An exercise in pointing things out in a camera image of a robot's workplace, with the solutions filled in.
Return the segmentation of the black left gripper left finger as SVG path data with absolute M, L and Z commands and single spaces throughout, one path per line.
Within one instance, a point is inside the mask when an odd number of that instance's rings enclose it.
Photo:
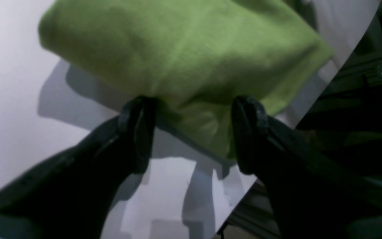
M 137 97 L 0 189 L 0 239 L 98 239 L 119 186 L 147 170 L 156 101 Z

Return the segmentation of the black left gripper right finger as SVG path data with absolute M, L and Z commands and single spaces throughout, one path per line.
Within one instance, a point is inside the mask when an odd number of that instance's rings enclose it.
M 283 239 L 382 239 L 382 140 L 329 158 L 249 96 L 231 119 L 238 167 L 265 185 Z

